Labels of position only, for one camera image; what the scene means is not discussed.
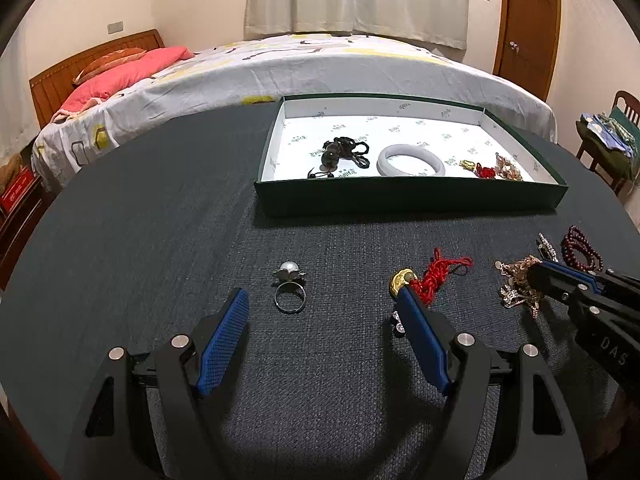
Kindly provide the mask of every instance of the white jade bangle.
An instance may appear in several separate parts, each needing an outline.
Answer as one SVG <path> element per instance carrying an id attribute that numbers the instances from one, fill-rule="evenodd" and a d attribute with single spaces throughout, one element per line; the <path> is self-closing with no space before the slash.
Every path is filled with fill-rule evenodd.
<path id="1" fill-rule="evenodd" d="M 411 146 L 410 144 L 392 144 L 391 146 L 387 146 L 384 150 L 380 152 L 380 156 L 378 157 L 378 173 L 382 176 L 414 176 L 410 173 L 405 173 L 404 171 L 398 170 L 395 166 L 392 166 L 387 160 L 390 156 L 393 155 L 406 155 L 412 156 L 414 158 L 419 158 L 420 160 L 429 164 L 436 172 L 434 176 L 444 176 L 444 164 L 442 161 L 433 153 L 425 150 L 424 148 L 420 148 L 419 146 Z"/>

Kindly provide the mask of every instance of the wooden door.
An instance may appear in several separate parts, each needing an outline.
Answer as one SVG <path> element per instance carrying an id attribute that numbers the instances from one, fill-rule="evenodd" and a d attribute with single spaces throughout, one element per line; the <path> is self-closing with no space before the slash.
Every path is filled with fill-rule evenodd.
<path id="1" fill-rule="evenodd" d="M 494 74 L 546 100 L 559 33 L 560 0 L 502 0 Z"/>

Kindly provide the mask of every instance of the blue gripper pad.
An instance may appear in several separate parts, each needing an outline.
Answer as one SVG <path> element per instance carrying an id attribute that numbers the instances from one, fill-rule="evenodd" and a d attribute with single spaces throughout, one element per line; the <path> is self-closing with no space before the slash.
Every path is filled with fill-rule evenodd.
<path id="1" fill-rule="evenodd" d="M 209 395 L 213 388 L 220 386 L 248 317 L 249 295 L 241 289 L 202 353 L 200 377 L 196 384 L 201 395 Z"/>
<path id="2" fill-rule="evenodd" d="M 451 385 L 447 373 L 447 353 L 407 286 L 402 287 L 398 292 L 396 310 L 424 378 L 441 394 L 447 395 Z"/>
<path id="3" fill-rule="evenodd" d="M 598 283 L 593 278 L 593 276 L 591 276 L 590 274 L 587 274 L 586 272 L 580 272 L 580 270 L 575 270 L 575 269 L 572 269 L 571 267 L 566 267 L 566 266 L 561 265 L 561 264 L 556 264 L 555 262 L 552 262 L 551 260 L 542 260 L 540 262 L 540 264 L 543 267 L 546 267 L 547 269 L 558 270 L 558 271 L 562 272 L 563 274 L 566 274 L 567 276 L 571 276 L 572 278 L 575 278 L 576 280 L 580 280 L 581 282 L 589 283 L 589 285 L 591 285 L 591 288 L 593 289 L 595 294 L 601 294 L 602 293 L 602 290 L 598 286 Z"/>

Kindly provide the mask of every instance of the light switch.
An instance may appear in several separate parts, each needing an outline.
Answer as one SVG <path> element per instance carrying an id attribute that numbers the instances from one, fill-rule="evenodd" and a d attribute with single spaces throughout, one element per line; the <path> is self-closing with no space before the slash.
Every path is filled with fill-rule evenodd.
<path id="1" fill-rule="evenodd" d="M 108 34 L 115 34 L 116 32 L 122 32 L 123 29 L 124 29 L 124 26 L 122 25 L 122 22 L 110 23 L 109 25 L 107 25 Z"/>

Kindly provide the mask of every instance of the bed headboard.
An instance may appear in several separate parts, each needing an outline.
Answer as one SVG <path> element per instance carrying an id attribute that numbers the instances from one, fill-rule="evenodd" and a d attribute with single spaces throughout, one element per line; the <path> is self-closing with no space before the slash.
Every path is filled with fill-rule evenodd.
<path id="1" fill-rule="evenodd" d="M 108 41 L 80 54 L 75 54 L 54 66 L 47 68 L 29 81 L 33 105 L 40 127 L 44 128 L 60 109 L 60 105 L 71 95 L 74 86 L 71 84 L 83 68 L 105 54 L 121 48 L 140 47 L 146 50 L 163 48 L 164 43 L 157 30 L 147 30 L 117 40 Z"/>

